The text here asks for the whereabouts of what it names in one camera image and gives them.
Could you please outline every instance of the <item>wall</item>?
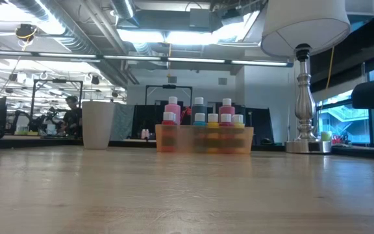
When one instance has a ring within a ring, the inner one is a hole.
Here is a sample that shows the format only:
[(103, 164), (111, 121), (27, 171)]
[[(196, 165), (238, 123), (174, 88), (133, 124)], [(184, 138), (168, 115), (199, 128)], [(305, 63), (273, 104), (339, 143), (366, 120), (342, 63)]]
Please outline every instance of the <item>wall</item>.
[[(128, 86), (127, 104), (136, 105), (145, 103), (145, 86), (146, 85), (166, 85), (168, 83), (166, 70), (146, 71), (133, 70), (132, 71), (139, 85)], [(171, 71), (171, 75), (177, 76), (178, 86), (192, 86), (193, 99), (196, 97), (204, 97), (205, 102), (217, 102), (223, 98), (231, 98), (235, 101), (235, 77), (231, 76), (228, 71), (200, 71), (196, 73), (190, 70), (176, 70)], [(218, 85), (219, 77), (227, 78), (227, 85)], [(170, 96), (178, 97), (179, 101), (183, 101), (185, 105), (190, 104), (190, 90), (185, 88), (183, 92), (181, 89), (164, 90), (163, 88), (148, 89), (148, 105), (153, 105), (155, 101), (168, 100)]]
[(236, 77), (240, 81), (236, 84), (236, 99), (243, 98), (246, 107), (269, 108), (275, 142), (285, 142), (297, 136), (297, 119), (294, 110), (298, 73), (298, 63), (294, 68), (246, 66), (243, 85), (240, 81), (241, 74)]

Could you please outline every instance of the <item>white bottle cap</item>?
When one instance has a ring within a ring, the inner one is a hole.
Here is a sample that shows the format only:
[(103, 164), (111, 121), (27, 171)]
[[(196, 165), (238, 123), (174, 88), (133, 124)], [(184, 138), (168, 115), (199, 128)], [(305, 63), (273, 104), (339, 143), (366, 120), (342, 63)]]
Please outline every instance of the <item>white bottle cap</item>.
[(162, 120), (164, 121), (174, 121), (174, 113), (172, 112), (164, 112), (164, 115), (162, 117)]
[(207, 120), (209, 123), (218, 123), (219, 122), (219, 115), (218, 114), (208, 114)]
[(195, 122), (206, 122), (206, 114), (205, 113), (195, 113), (194, 121)]
[(177, 97), (169, 97), (168, 98), (168, 103), (169, 104), (177, 104)]
[(221, 123), (231, 123), (232, 122), (232, 115), (231, 114), (221, 114), (220, 122)]
[(194, 98), (194, 105), (204, 105), (205, 99), (202, 97), (196, 97)]
[(243, 115), (234, 114), (232, 117), (232, 121), (234, 124), (243, 124)]
[(223, 98), (223, 105), (224, 106), (231, 106), (232, 105), (232, 99), (230, 98)]

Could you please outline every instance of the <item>white lampshade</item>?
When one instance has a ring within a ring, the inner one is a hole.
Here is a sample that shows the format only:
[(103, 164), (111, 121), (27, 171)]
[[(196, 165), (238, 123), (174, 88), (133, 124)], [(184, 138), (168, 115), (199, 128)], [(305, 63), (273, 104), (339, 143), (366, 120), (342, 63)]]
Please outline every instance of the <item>white lampshade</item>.
[(269, 0), (261, 47), (268, 55), (290, 57), (308, 44), (319, 53), (349, 33), (345, 0)]

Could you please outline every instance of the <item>man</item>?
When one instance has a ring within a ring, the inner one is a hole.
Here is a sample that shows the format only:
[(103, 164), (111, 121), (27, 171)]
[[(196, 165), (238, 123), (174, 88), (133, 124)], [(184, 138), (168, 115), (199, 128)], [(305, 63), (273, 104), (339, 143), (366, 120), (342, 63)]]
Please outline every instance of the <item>man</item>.
[(68, 96), (66, 103), (71, 110), (67, 111), (63, 117), (62, 130), (69, 136), (82, 136), (82, 109), (78, 108), (79, 103), (76, 96)]

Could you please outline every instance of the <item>lamp stand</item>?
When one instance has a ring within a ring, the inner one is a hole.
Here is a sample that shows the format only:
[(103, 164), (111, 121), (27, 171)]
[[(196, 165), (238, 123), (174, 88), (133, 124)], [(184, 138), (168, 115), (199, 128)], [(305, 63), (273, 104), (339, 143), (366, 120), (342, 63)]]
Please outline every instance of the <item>lamp stand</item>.
[(285, 143), (287, 153), (330, 153), (331, 142), (320, 141), (312, 133), (312, 119), (316, 113), (316, 103), (310, 91), (311, 75), (308, 73), (308, 58), (311, 47), (306, 44), (297, 46), (296, 55), (301, 65), (298, 75), (299, 95), (295, 105), (295, 115), (298, 118), (299, 136)]

